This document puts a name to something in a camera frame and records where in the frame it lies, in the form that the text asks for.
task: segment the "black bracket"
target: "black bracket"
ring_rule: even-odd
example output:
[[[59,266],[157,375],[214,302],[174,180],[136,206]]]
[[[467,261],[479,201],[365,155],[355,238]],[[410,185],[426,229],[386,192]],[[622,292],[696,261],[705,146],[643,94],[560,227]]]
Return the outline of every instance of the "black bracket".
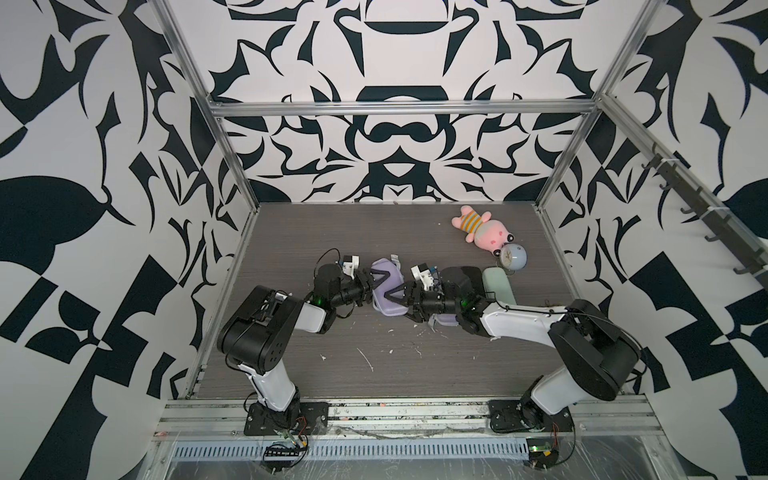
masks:
[[[494,433],[530,432],[530,428],[523,423],[521,410],[518,408],[519,400],[489,400],[491,430]],[[557,415],[544,414],[543,432],[552,432],[557,424],[558,432],[573,432],[573,419],[568,408],[562,409]]]
[[[258,402],[254,402],[248,409],[248,417],[245,421],[243,434],[245,436],[274,435],[274,431],[285,430],[296,426],[300,417],[306,419],[306,428],[302,435],[312,435],[325,432],[328,427],[328,408],[324,402],[299,402],[294,399],[285,412],[274,412]],[[298,427],[303,427],[303,422],[298,421]]]

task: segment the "green object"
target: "green object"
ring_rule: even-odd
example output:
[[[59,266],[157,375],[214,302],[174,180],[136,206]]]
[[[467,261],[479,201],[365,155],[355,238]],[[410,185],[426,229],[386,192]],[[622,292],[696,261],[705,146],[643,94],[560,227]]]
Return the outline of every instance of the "green object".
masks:
[[[499,266],[486,268],[482,272],[482,284],[488,296],[490,292],[495,294],[496,300],[507,305],[517,305],[515,295],[512,294],[512,287],[509,285],[506,271]]]

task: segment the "gray wood grain surface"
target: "gray wood grain surface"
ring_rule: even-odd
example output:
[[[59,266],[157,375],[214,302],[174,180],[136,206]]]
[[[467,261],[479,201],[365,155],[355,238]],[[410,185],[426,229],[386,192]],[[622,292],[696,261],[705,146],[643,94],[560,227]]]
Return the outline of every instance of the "gray wood grain surface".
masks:
[[[303,298],[312,289],[315,262],[330,247],[342,255],[359,255],[362,266],[396,253],[406,278],[417,263],[494,266],[495,257],[466,243],[465,234],[451,225],[459,207],[265,204],[225,318],[258,284]],[[571,294],[533,206],[478,205],[480,214],[486,210],[528,252],[528,265],[509,278],[518,303],[568,304]],[[329,253],[324,263],[335,259],[336,253]],[[514,395],[561,365],[547,346],[509,338],[490,341],[461,327],[437,325],[433,332],[426,323],[386,317],[370,305],[337,319],[325,335],[296,331],[283,360],[306,398]],[[246,376],[229,370],[214,348],[198,397],[244,398],[251,391]]]

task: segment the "pink plush toy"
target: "pink plush toy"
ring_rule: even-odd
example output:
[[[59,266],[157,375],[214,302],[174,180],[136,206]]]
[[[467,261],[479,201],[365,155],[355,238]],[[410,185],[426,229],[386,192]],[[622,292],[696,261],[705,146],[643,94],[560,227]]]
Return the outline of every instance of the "pink plush toy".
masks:
[[[467,232],[467,243],[475,242],[475,245],[493,252],[497,257],[502,254],[505,243],[515,241],[515,236],[509,233],[502,222],[491,220],[491,212],[478,215],[469,205],[462,207],[462,215],[453,217],[451,224]]]

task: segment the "patterned backdrop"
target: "patterned backdrop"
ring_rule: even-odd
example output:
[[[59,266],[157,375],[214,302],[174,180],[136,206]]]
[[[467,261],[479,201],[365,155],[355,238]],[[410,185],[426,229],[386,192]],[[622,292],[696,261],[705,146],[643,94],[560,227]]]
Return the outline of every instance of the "patterned backdrop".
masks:
[[[248,207],[144,0],[4,2],[0,78],[2,477],[135,478]]]
[[[616,90],[762,238],[768,238],[767,7],[763,0],[670,0]]]
[[[261,201],[535,200],[578,114],[228,118]]]
[[[670,0],[651,34],[619,100],[768,237],[766,3]],[[557,240],[585,298],[646,347],[627,387],[689,475],[768,475],[768,293],[646,161],[603,116],[547,205]]]
[[[641,0],[170,0],[215,101],[590,98]],[[261,201],[535,200],[576,114],[229,118]]]

